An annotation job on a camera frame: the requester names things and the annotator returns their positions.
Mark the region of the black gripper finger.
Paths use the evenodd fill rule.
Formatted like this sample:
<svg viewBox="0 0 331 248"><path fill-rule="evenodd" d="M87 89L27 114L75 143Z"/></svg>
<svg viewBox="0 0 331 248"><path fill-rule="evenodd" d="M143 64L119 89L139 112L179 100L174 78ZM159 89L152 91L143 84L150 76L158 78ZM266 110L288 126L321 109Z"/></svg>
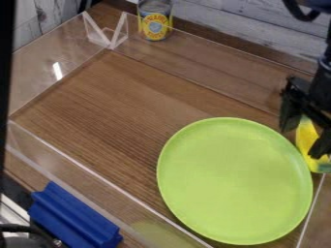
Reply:
<svg viewBox="0 0 331 248"><path fill-rule="evenodd" d="M302 114L302 104L298 103L288 95L284 95L282 97L279 113L279 129L282 132L290 132L298 128Z"/></svg>
<svg viewBox="0 0 331 248"><path fill-rule="evenodd" d="M310 148L310 156L319 159L323 155L331 154L331 128L325 129L321 137L314 142Z"/></svg>

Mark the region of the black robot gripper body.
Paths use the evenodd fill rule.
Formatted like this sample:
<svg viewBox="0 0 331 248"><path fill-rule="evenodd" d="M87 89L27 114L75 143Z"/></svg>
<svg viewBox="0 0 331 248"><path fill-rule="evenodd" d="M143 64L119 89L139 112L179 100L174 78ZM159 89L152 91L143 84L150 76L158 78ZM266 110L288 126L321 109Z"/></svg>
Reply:
<svg viewBox="0 0 331 248"><path fill-rule="evenodd" d="M310 95L311 84L307 80L299 77L288 77L287 83L280 90L280 104L282 97L288 95L298 103L302 104L303 115L323 129L331 128L331 117L323 112L322 107L317 104Z"/></svg>

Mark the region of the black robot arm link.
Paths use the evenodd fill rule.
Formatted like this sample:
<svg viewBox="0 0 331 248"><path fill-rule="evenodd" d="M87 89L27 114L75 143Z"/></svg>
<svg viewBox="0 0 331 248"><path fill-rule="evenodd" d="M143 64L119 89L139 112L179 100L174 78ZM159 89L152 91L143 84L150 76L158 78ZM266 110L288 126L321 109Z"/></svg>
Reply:
<svg viewBox="0 0 331 248"><path fill-rule="evenodd" d="M0 199L4 193L16 0L0 0Z"/></svg>

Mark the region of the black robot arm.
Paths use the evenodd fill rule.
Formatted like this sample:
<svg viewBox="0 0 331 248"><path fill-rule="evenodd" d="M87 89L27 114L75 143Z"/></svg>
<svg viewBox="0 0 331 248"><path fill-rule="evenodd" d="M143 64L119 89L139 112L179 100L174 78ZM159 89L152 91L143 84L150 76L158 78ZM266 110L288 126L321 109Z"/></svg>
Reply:
<svg viewBox="0 0 331 248"><path fill-rule="evenodd" d="M298 128L303 115L323 129L309 150L309 155L314 159L331 153L331 21L326 44L326 50L318 58L313 80L288 77L280 91L280 131L288 132Z"/></svg>

